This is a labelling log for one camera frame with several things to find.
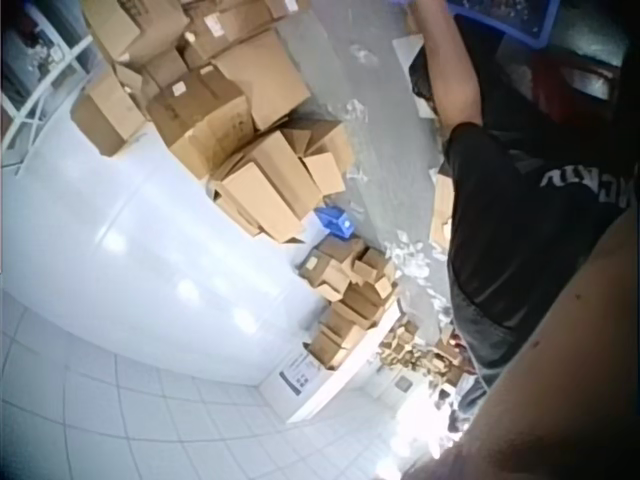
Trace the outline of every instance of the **skin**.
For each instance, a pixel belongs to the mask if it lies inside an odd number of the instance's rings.
[[[416,0],[415,14],[445,130],[482,125],[477,77],[444,0]],[[637,472],[638,358],[634,206],[565,287],[460,443],[403,478],[611,478],[627,462]]]

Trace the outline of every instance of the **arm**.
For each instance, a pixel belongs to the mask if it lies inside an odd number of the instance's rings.
[[[634,207],[491,390],[463,440],[472,462],[552,473],[579,468],[611,444],[628,447],[625,435],[638,428],[637,228]]]
[[[445,0],[416,0],[431,88],[446,136],[459,124],[482,125],[478,77]]]

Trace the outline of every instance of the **black t-shirt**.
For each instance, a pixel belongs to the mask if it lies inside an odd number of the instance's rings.
[[[453,131],[447,162],[456,194],[452,307],[490,387],[635,201],[633,182],[572,163],[541,163],[523,173],[497,139],[473,124]]]

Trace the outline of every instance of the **gray concrete floor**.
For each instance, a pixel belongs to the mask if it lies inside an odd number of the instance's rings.
[[[450,316],[446,262],[434,257],[428,241],[430,170],[441,155],[393,49],[394,39],[407,36],[403,9],[388,0],[312,4],[312,12],[279,27],[314,94],[301,111],[347,124],[357,164],[336,203],[369,242],[395,252],[404,272],[403,307],[420,322],[423,337],[435,341],[438,315]]]

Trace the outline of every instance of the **white wall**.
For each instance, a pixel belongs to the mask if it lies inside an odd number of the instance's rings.
[[[390,458],[393,418],[361,392],[284,425],[255,388],[115,355],[2,300],[7,478],[353,480]]]
[[[307,243],[251,239],[148,125],[101,157],[69,117],[3,171],[4,287],[61,328],[136,360],[255,385],[325,307],[294,266]]]

